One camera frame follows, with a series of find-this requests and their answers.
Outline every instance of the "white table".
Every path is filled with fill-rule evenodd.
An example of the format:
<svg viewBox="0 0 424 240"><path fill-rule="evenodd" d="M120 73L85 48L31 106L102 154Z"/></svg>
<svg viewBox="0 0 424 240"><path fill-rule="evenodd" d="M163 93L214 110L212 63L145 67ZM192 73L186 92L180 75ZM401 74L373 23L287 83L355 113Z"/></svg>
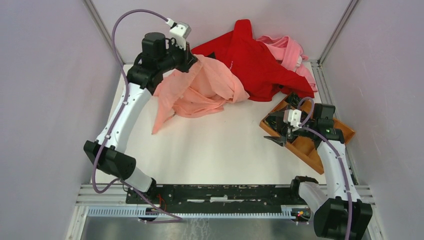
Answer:
<svg viewBox="0 0 424 240"><path fill-rule="evenodd" d="M125 71L132 65L125 65ZM124 87L123 77L113 101L115 109ZM126 155L158 184L290 184L295 176L325 176L306 165L287 148L265 139L260 121L285 97L278 93L270 102L246 100L227 103L224 111L199 118L175 116L152 135L158 101L152 97L131 132ZM318 93L315 101L320 103ZM97 172L98 183L113 178Z"/></svg>

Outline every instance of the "pink cloth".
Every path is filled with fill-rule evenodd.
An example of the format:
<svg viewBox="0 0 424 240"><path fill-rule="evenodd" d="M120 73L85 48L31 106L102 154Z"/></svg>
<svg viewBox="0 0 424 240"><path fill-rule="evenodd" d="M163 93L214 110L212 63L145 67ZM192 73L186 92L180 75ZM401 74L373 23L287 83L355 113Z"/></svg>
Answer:
<svg viewBox="0 0 424 240"><path fill-rule="evenodd" d="M249 98L240 80L224 63L203 55L195 56L198 62L188 73L175 70L157 86L153 95L158 97L159 106L152 134L174 114L198 118L223 111L225 103Z"/></svg>
<svg viewBox="0 0 424 240"><path fill-rule="evenodd" d="M296 72L305 77L314 92L317 92L317 83L311 72L302 64L302 60L308 60L303 55L303 48L295 40L289 36L271 38L269 36L261 36L257 41L264 43L276 60L282 61L281 65L287 70Z"/></svg>

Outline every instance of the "clothing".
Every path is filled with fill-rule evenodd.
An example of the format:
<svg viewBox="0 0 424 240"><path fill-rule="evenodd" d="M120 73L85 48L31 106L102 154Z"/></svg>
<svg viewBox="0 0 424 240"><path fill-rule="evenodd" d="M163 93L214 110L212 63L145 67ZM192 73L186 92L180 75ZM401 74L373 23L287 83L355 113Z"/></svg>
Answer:
<svg viewBox="0 0 424 240"><path fill-rule="evenodd" d="M289 36L271 38L270 36L264 35L257 40L266 44L275 59L282 61L281 65L283 67L305 77L312 90L314 92L318 91L315 78L302 64L302 60L308 60L308 57L303 55L304 50L299 43Z"/></svg>
<svg viewBox="0 0 424 240"><path fill-rule="evenodd" d="M153 94L158 97L153 134L173 113L198 118L223 111L225 103L249 98L240 80L222 62L203 55L196 57L198 61L188 73L175 70L157 86Z"/></svg>
<svg viewBox="0 0 424 240"><path fill-rule="evenodd" d="M213 53L240 79L253 101L269 102L279 91L295 92L301 98L314 97L303 76L278 64L268 47L253 39L248 19L238 20L233 31L193 48L192 52L204 56Z"/></svg>

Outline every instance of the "orange fabric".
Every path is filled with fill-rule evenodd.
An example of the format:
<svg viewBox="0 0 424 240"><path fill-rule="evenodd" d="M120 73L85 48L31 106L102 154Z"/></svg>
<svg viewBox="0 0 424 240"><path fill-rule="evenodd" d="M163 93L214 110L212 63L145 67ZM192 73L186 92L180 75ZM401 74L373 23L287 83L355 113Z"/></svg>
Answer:
<svg viewBox="0 0 424 240"><path fill-rule="evenodd" d="M249 98L240 80L224 63L203 55L195 56L198 61L188 73L175 70L157 86L153 94L158 97L153 134L173 113L198 118L223 111L225 103Z"/></svg>

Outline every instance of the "gray floor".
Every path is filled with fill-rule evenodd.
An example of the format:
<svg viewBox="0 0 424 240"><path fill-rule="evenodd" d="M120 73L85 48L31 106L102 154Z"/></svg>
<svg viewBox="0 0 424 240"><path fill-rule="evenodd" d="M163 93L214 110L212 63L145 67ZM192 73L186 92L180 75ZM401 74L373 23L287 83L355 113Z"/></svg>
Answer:
<svg viewBox="0 0 424 240"><path fill-rule="evenodd" d="M314 227L285 219L192 218L144 224L129 217L88 217L82 240L318 240Z"/></svg>

